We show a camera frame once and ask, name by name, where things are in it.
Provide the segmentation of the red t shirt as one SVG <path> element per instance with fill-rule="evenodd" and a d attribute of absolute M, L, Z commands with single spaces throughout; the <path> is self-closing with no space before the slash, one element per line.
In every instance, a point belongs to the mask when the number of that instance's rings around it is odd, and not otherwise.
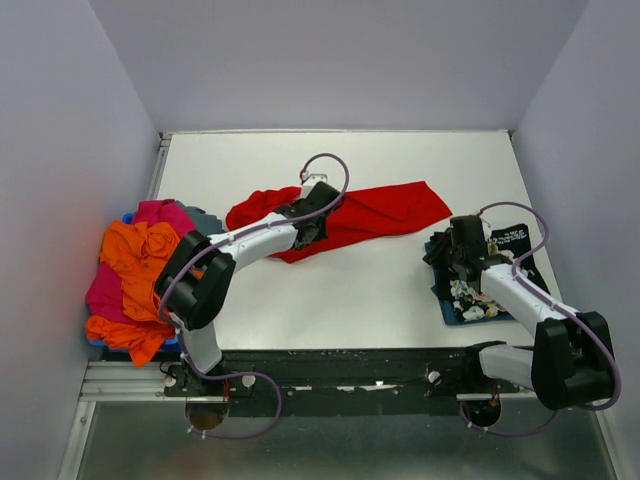
<path fill-rule="evenodd" d="M 255 191 L 230 209 L 226 226 L 235 230 L 256 222 L 291 203 L 300 192 L 294 186 Z M 328 218 L 326 239 L 274 257 L 293 264 L 363 241 L 416 233 L 451 215 L 450 208 L 424 181 L 349 191 L 343 205 Z"/>

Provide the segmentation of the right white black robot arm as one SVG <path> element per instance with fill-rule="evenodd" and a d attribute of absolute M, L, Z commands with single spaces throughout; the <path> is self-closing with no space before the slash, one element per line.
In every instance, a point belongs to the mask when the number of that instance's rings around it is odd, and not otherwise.
<path fill-rule="evenodd" d="M 522 275 L 514 260 L 490 249 L 478 216 L 452 218 L 431 236 L 423 260 L 439 279 L 495 302 L 533 338 L 528 348 L 502 341 L 469 347 L 459 370 L 467 389 L 508 381 L 534 392 L 550 410 L 618 398 L 621 381 L 606 319 L 554 299 Z"/>

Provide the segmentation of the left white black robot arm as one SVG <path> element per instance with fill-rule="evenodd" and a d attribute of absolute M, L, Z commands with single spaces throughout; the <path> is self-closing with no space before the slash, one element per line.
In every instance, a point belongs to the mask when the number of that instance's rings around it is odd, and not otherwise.
<path fill-rule="evenodd" d="M 323 181 L 262 219 L 227 233 L 185 234 L 155 281 L 159 316 L 176 329 L 189 362 L 187 382 L 201 395 L 214 393 L 222 380 L 222 352 L 214 320 L 233 276 L 263 258 L 301 249 L 327 237 L 327 219 L 345 192 Z"/>

